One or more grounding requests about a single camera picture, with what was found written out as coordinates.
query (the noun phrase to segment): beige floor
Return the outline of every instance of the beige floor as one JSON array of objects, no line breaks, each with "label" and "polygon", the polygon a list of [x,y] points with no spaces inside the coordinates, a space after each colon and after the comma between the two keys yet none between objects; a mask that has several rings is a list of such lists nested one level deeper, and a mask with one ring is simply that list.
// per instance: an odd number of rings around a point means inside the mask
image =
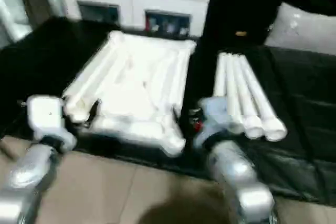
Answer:
[{"label": "beige floor", "polygon": [[[5,137],[13,154],[27,142]],[[0,155],[0,180],[11,162]],[[213,183],[152,168],[72,152],[47,192],[38,224],[228,223]],[[277,198],[285,224],[335,223],[336,208]]]}]

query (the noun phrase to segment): white pillow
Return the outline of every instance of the white pillow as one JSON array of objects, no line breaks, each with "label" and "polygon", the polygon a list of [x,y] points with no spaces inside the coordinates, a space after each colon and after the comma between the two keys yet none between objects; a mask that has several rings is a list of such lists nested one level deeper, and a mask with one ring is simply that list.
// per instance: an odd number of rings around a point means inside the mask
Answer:
[{"label": "white pillow", "polygon": [[265,45],[336,55],[336,17],[282,3]]}]

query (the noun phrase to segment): black tablecloth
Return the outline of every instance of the black tablecloth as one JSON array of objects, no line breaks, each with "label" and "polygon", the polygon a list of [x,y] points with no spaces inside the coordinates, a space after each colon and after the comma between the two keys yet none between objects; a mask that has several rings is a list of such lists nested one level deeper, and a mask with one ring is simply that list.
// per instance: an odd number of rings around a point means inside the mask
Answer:
[{"label": "black tablecloth", "polygon": [[[29,138],[20,101],[32,94],[61,95],[115,27],[53,19],[24,40],[0,52],[0,130]],[[227,48],[244,53],[288,136],[277,143],[236,141],[255,163],[260,177],[277,195],[336,206],[336,57],[267,47]],[[174,172],[207,177],[202,157],[190,147],[193,132],[188,112],[213,90],[217,52],[197,46],[191,56],[181,127],[188,137],[185,152],[168,158],[160,150],[120,143],[106,137],[81,136],[77,150],[121,158]]]}]

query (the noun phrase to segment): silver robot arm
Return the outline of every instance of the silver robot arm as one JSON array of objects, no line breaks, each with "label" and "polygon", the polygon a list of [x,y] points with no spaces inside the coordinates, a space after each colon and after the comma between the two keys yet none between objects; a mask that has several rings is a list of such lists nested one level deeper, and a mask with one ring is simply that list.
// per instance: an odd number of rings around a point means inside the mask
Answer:
[{"label": "silver robot arm", "polygon": [[64,127],[62,107],[59,98],[28,99],[28,122],[34,131],[34,141],[0,190],[0,224],[35,223],[40,200],[55,178],[57,165],[77,142]]},{"label": "silver robot arm", "polygon": [[[277,223],[272,193],[259,181],[253,163],[234,141],[220,137],[229,123],[225,117],[225,99],[207,98],[199,105],[204,120],[202,130],[194,139],[194,148],[201,150],[207,146],[207,168],[223,188],[230,223]],[[214,138],[217,144],[209,148],[207,144]]]}]

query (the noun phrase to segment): cabinet drawer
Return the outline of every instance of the cabinet drawer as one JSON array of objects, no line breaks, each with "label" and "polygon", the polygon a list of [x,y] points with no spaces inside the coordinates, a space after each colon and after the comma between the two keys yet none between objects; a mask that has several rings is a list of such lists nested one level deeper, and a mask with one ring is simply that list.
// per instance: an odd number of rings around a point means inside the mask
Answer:
[{"label": "cabinet drawer", "polygon": [[118,12],[119,23],[122,26],[132,26],[132,0],[65,0],[67,15],[70,18],[82,18],[79,8],[80,4],[116,8]]},{"label": "cabinet drawer", "polygon": [[207,1],[198,0],[132,0],[133,26],[144,29],[145,13],[163,11],[165,13],[190,16],[190,32],[192,36],[201,36],[207,11]]}]

